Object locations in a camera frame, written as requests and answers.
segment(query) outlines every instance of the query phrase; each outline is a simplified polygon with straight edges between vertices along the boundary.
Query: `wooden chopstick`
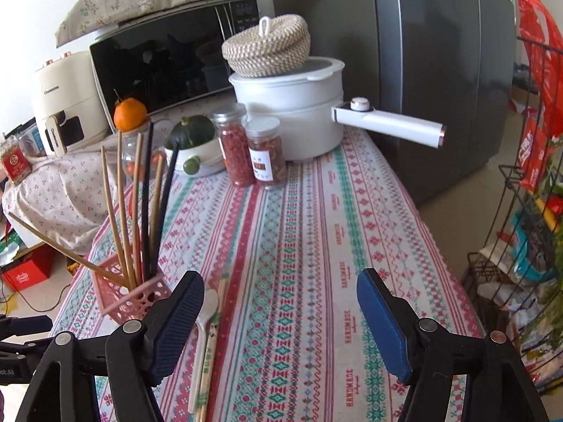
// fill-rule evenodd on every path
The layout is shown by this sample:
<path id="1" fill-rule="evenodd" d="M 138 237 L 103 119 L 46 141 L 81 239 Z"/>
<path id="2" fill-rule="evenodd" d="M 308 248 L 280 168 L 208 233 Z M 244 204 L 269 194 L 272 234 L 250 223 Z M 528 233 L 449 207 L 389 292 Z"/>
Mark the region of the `wooden chopstick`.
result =
<path id="1" fill-rule="evenodd" d="M 151 248 L 148 240 L 148 183 L 150 182 L 150 166 L 153 156 L 153 132 L 154 123 L 148 126 L 147 150 L 145 154 L 145 176 L 143 180 L 143 192 L 141 194 L 141 242 L 143 244 L 143 280 L 148 281 L 153 277 L 151 272 Z"/>
<path id="2" fill-rule="evenodd" d="M 21 220 L 16 215 L 13 215 L 12 212 L 9 212 L 8 216 L 11 219 L 15 220 L 16 222 L 18 222 L 19 225 L 23 226 L 28 232 L 30 232 L 31 234 L 37 236 L 42 241 L 49 244 L 53 249 L 59 251 L 62 255 L 66 255 L 68 258 L 74 260 L 75 262 L 78 262 L 80 265 L 83 265 L 86 268 L 91 269 L 92 271 L 98 273 L 100 276 L 106 277 L 109 280 L 113 281 L 114 283 L 119 284 L 120 286 L 127 287 L 126 280 L 124 278 L 122 278 L 121 276 L 118 276 L 118 275 L 116 275 L 116 274 L 114 274 L 114 273 L 112 273 L 112 272 L 110 272 L 110 271 L 108 271 L 104 268 L 100 268 L 99 266 L 94 265 L 93 263 L 90 263 L 88 260 L 82 258 L 80 255 L 75 254 L 71 250 L 69 250 L 67 248 L 63 248 L 63 246 L 57 244 L 52 239 L 45 236 L 43 233 L 38 232 L 35 228 L 33 228 L 31 225 L 28 225 L 26 222 Z"/>
<path id="3" fill-rule="evenodd" d="M 161 154 L 158 158 L 157 164 L 157 177 L 154 180 L 154 192 L 153 192 L 153 207 L 150 213 L 150 251 L 158 252 L 158 249 L 154 249 L 155 239 L 157 235 L 158 226 L 158 211 L 160 203 L 160 189 L 162 187 L 162 171 L 164 169 L 164 156 Z"/>
<path id="4" fill-rule="evenodd" d="M 170 166 L 168 166 L 168 173 L 166 175 L 166 181 L 164 182 L 164 191 L 162 192 L 162 200 L 160 201 L 160 207 L 158 211 L 158 226 L 156 230 L 156 236 L 154 240 L 155 252 L 152 254 L 152 262 L 150 266 L 151 277 L 156 276 L 158 267 L 158 253 L 160 251 L 160 241 L 162 240 L 162 229 L 164 228 L 164 217 L 166 215 L 166 208 L 168 207 L 168 197 L 170 197 L 170 188 L 172 187 L 172 179 L 174 177 L 174 167 L 176 166 L 176 161 L 178 160 L 178 145 L 174 145 L 174 152 L 172 153 L 172 158 L 170 160 Z"/>
<path id="5" fill-rule="evenodd" d="M 133 222 L 133 266 L 135 285 L 140 286 L 143 283 L 143 269 L 141 268 L 141 246 L 139 243 L 139 229 L 137 223 L 139 221 L 139 173 L 141 171 L 141 155 L 143 153 L 143 134 L 137 135 L 137 148 L 135 151 L 135 168 L 133 172 L 133 194 L 131 196 L 132 210 L 131 222 Z"/>
<path id="6" fill-rule="evenodd" d="M 209 336 L 207 346 L 205 348 L 205 358 L 203 360 L 202 379 L 199 384 L 199 393 L 197 405 L 200 406 L 195 420 L 197 422 L 205 422 L 207 416 L 207 403 L 209 403 L 209 391 L 211 388 L 211 375 L 213 372 L 213 363 L 215 362 L 215 352 L 217 350 L 217 337 L 219 336 L 219 322 L 221 321 L 221 312 L 223 311 L 224 298 L 227 289 L 227 277 L 221 278 L 217 293 L 219 295 L 219 307 L 211 318 L 209 324 Z"/>
<path id="7" fill-rule="evenodd" d="M 119 260 L 119 266 L 122 268 L 123 276 L 125 276 L 125 271 L 123 268 L 126 267 L 125 254 L 123 253 L 123 248 L 121 246 L 121 239 L 119 238 L 119 231 L 117 230 L 117 221 L 115 220 L 115 212 L 113 210 L 112 193 L 109 189 L 108 180 L 108 162 L 106 161 L 105 148 L 102 146 L 102 174 L 103 174 L 103 188 L 106 195 L 106 203 L 108 204 L 108 215 L 109 223 L 112 227 L 113 240 L 115 241 L 115 251 L 117 253 L 117 259 Z"/>
<path id="8" fill-rule="evenodd" d="M 123 250 L 125 252 L 126 267 L 122 268 L 123 276 L 129 281 L 129 288 L 132 290 L 136 287 L 133 259 L 131 256 L 131 245 L 129 244 L 129 230 L 127 229 L 127 215 L 125 211 L 125 198 L 123 197 L 123 164 L 122 158 L 122 138 L 121 132 L 117 134 L 117 193 L 119 198 L 119 219 L 121 221 L 121 236 L 123 239 Z"/>

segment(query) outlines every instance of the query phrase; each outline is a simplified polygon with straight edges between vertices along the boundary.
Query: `patterned tablecloth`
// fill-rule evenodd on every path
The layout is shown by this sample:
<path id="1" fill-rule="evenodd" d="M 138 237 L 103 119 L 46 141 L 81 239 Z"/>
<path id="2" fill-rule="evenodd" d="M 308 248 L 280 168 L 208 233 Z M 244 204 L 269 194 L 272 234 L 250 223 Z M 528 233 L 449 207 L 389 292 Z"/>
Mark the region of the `patterned tablecloth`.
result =
<path id="1" fill-rule="evenodd" d="M 213 421 L 380 420 L 399 416 L 405 387 L 389 375 L 356 300 L 356 275 L 375 267 L 421 316 L 477 335 L 458 281 L 383 156 L 365 132 L 346 129 L 341 147 L 289 165 L 284 190 L 230 186 L 226 173 L 177 176 L 160 265 L 170 287 L 185 270 L 209 287 L 229 273 L 213 369 Z M 90 258 L 112 251 L 107 222 Z M 75 278 L 53 332 L 109 334 L 89 272 Z M 164 420 L 187 419 L 194 330 L 172 376 L 155 389 Z M 459 420 L 454 379 L 449 420 Z M 98 378 L 102 422 L 114 421 L 106 378 Z"/>

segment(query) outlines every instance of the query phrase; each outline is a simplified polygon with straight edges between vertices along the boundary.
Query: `floor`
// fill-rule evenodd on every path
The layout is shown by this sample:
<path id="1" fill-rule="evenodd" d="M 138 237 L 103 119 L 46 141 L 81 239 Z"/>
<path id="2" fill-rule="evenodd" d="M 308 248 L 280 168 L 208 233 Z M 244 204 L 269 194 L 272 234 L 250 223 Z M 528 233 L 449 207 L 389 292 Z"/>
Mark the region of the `floor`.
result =
<path id="1" fill-rule="evenodd" d="M 498 170 L 499 164 L 513 164 L 519 143 L 522 120 L 517 114 L 509 114 L 505 136 L 499 153 L 487 165 L 438 195 L 420 209 L 420 215 L 428 224 L 439 248 L 451 265 L 451 269 L 462 277 L 467 267 L 467 253 L 478 251 L 499 205 L 503 191 L 503 177 Z M 506 211 L 508 202 L 503 202 Z M 71 277 L 66 270 L 62 255 L 53 265 L 51 278 L 25 291 L 28 301 L 38 310 L 53 306 L 63 287 L 69 284 Z M 55 318 L 57 305 L 47 314 Z M 18 306 L 10 315 L 33 315 L 33 311 L 18 298 Z M 25 386 L 11 385 L 2 389 L 6 398 L 6 422 L 15 420 L 20 401 L 25 393 Z M 561 391 L 557 396 L 545 396 L 545 407 L 551 420 L 563 417 L 563 399 Z"/>

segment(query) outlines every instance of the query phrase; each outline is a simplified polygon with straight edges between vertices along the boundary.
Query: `black chopstick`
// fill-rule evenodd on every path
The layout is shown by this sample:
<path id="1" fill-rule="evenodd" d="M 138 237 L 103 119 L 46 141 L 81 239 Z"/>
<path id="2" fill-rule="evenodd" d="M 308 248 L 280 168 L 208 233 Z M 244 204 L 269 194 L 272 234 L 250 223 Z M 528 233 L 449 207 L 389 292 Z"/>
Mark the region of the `black chopstick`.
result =
<path id="1" fill-rule="evenodd" d="M 174 168 L 178 160 L 178 144 L 174 144 L 174 152 L 168 166 L 168 173 L 166 174 L 166 181 L 164 182 L 164 191 L 162 192 L 162 199 L 160 201 L 160 208 L 158 211 L 158 228 L 154 236 L 154 255 L 152 256 L 152 265 L 150 266 L 151 277 L 157 275 L 158 268 L 158 254 L 160 252 L 160 241 L 162 239 L 162 229 L 164 228 L 164 217 L 166 215 L 166 208 L 168 206 L 168 197 L 170 196 L 170 188 L 172 187 L 172 179 L 174 177 Z"/>
<path id="2" fill-rule="evenodd" d="M 148 183 L 150 182 L 150 166 L 153 157 L 153 131 L 154 123 L 148 126 L 146 142 L 145 176 L 143 178 L 143 191 L 141 193 L 141 248 L 143 249 L 143 282 L 151 278 L 150 241 L 148 240 Z"/>

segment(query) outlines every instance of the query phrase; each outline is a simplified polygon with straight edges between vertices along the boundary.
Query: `pink plastic basket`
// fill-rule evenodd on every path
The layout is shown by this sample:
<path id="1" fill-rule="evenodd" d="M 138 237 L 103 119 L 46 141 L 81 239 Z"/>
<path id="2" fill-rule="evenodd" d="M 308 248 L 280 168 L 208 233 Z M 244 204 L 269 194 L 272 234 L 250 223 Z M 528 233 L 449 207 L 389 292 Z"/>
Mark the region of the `pink plastic basket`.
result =
<path id="1" fill-rule="evenodd" d="M 100 263 L 99 266 L 116 275 L 123 276 L 117 254 L 110 256 Z M 109 315 L 120 325 L 131 319 L 143 319 L 155 301 L 168 298 L 171 293 L 164 281 L 164 274 L 160 271 L 160 268 L 155 277 L 131 292 L 98 273 L 94 274 L 94 286 L 101 314 Z M 153 301 L 148 299 L 150 294 L 154 294 Z"/>

